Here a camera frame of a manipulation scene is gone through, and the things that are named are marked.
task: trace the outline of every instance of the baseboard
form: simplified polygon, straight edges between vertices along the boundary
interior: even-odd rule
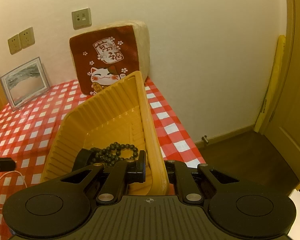
[[[234,131],[226,133],[226,134],[222,134],[222,135],[216,136],[216,137],[207,138],[208,141],[209,141],[208,145],[211,145],[211,144],[214,144],[214,143],[217,143],[217,142],[221,142],[223,140],[229,139],[231,137],[237,136],[239,134],[242,134],[242,133],[245,133],[245,132],[248,132],[248,131],[252,131],[253,128],[254,128],[254,124],[249,125],[247,127],[240,128],[238,130],[234,130]],[[198,149],[205,148],[207,146],[207,144],[205,143],[205,141],[196,142],[195,145],[196,145],[196,147]]]

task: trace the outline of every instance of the black circular pad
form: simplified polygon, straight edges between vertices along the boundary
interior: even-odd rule
[[[78,184],[51,181],[11,195],[2,213],[18,235],[53,238],[82,225],[90,214],[90,201]]]
[[[52,215],[63,206],[61,198],[55,195],[42,194],[30,198],[26,203],[26,209],[38,216]]]
[[[263,196],[248,195],[237,200],[237,208],[248,216],[261,217],[273,210],[273,203]]]
[[[287,233],[296,217],[292,200],[268,192],[217,192],[209,203],[209,213],[226,232],[248,238]]]

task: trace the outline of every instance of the electrical outlet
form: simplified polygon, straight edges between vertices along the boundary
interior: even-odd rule
[[[21,47],[23,49],[25,49],[35,43],[32,27],[19,33],[19,36],[20,36]]]
[[[20,51],[21,48],[21,42],[20,42],[20,37],[19,34],[13,36],[12,38],[8,39],[8,45],[9,45],[9,50],[10,54],[13,55]]]
[[[90,8],[72,12],[72,23],[75,30],[91,26]]]

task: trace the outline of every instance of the wooden floor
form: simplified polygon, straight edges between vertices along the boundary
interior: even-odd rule
[[[199,150],[215,168],[282,193],[289,194],[298,183],[276,148],[259,133],[249,131]]]

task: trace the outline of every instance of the black bead bracelet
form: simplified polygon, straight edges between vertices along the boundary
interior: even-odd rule
[[[132,150],[132,156],[130,158],[119,157],[121,155],[121,150],[124,149]],[[128,159],[135,160],[136,157],[139,156],[138,148],[135,147],[133,144],[128,144],[128,143],[119,144],[117,142],[114,142],[104,149],[93,147],[90,150],[95,154],[90,164],[103,163],[105,167],[113,167],[117,162],[123,160],[128,160]]]

